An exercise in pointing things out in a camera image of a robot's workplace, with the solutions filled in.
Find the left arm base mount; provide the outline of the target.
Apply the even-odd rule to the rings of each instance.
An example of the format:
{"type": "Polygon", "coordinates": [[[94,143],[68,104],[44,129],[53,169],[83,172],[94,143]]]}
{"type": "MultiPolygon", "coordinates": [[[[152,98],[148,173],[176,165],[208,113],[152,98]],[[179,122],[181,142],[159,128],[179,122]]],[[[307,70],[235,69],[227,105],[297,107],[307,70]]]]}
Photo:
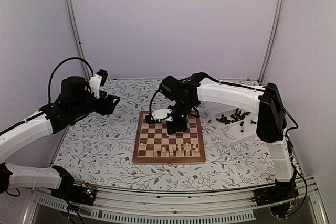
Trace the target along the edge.
{"type": "Polygon", "coordinates": [[[61,182],[59,188],[51,189],[50,194],[65,202],[74,202],[92,206],[96,198],[97,187],[88,182],[81,185],[75,185],[72,180],[65,180],[61,182]]]}

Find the white chess queen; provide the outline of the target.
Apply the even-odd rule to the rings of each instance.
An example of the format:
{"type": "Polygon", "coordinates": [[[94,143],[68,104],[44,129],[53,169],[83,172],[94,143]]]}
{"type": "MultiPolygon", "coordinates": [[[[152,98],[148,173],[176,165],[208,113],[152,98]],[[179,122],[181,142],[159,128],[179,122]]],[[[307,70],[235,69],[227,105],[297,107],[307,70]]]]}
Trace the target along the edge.
{"type": "Polygon", "coordinates": [[[167,150],[165,147],[161,148],[161,157],[166,157],[167,156],[167,150]]]}

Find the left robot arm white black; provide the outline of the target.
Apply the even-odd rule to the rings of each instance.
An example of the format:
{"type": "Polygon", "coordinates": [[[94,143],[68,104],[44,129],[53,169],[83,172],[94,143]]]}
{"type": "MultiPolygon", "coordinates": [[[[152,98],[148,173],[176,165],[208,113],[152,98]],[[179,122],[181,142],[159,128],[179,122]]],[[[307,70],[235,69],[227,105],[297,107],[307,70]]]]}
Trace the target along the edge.
{"type": "Polygon", "coordinates": [[[111,115],[120,97],[100,88],[106,79],[94,74],[90,81],[79,76],[63,79],[55,102],[42,106],[31,116],[1,131],[1,192],[19,188],[48,188],[67,200],[78,195],[74,178],[62,167],[15,166],[6,160],[27,145],[73,126],[91,113],[111,115]]]}

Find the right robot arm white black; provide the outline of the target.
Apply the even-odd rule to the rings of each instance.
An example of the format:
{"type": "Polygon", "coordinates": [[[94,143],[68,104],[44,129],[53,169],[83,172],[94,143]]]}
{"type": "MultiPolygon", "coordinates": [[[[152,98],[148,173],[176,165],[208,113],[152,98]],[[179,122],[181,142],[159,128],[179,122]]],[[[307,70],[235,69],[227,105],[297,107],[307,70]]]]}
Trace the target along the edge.
{"type": "Polygon", "coordinates": [[[291,194],[297,171],[292,162],[293,144],[286,122],[290,114],[275,84],[245,86],[219,81],[200,72],[181,80],[168,76],[163,79],[158,91],[175,103],[167,109],[151,113],[154,120],[167,121],[170,134],[186,131],[187,115],[201,102],[236,107],[256,115],[256,135],[267,144],[275,167],[276,185],[271,190],[271,196],[276,201],[282,201],[291,194]]]}

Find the wooden chess board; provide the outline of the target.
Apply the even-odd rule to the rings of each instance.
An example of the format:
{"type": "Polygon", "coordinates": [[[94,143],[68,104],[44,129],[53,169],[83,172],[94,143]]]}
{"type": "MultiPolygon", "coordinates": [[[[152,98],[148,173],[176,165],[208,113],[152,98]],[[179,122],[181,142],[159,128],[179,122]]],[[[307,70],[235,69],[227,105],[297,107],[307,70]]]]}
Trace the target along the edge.
{"type": "Polygon", "coordinates": [[[168,135],[166,122],[158,124],[148,124],[145,121],[145,116],[148,111],[141,111],[136,133],[136,139],[133,152],[133,163],[137,165],[199,165],[204,164],[205,147],[202,135],[201,121],[199,118],[188,117],[186,132],[177,132],[173,135],[168,135]],[[145,149],[140,148],[140,143],[145,144],[145,149]],[[190,156],[185,155],[186,149],[184,144],[189,143],[190,156]],[[179,149],[177,145],[182,145],[183,155],[177,156],[176,151],[179,149]],[[194,155],[195,148],[192,145],[196,144],[199,149],[199,156],[194,155]],[[174,147],[174,156],[169,156],[169,146],[174,147]],[[161,157],[161,148],[165,147],[167,156],[161,157]],[[153,150],[159,150],[159,156],[153,156],[153,150]]]}

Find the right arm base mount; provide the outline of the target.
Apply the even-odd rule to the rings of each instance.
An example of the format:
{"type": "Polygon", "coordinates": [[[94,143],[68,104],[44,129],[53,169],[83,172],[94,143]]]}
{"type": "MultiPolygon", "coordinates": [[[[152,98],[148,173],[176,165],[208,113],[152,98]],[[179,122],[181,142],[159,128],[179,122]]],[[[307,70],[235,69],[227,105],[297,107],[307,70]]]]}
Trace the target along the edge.
{"type": "Polygon", "coordinates": [[[254,196],[251,199],[257,206],[269,206],[271,214],[280,219],[287,218],[295,205],[299,195],[295,181],[278,182],[270,187],[255,189],[254,196]]]}

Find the white chess bishop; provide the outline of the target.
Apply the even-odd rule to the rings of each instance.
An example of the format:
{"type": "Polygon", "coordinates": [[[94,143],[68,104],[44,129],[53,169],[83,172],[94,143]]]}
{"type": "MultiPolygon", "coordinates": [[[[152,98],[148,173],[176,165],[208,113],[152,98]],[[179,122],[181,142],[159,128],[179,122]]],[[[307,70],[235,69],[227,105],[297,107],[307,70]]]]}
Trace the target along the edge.
{"type": "Polygon", "coordinates": [[[182,156],[183,155],[183,150],[181,148],[179,148],[177,151],[176,151],[176,154],[177,156],[182,156]]]}
{"type": "Polygon", "coordinates": [[[153,150],[153,156],[154,157],[158,157],[159,153],[160,153],[159,150],[157,150],[157,149],[153,150]]]}

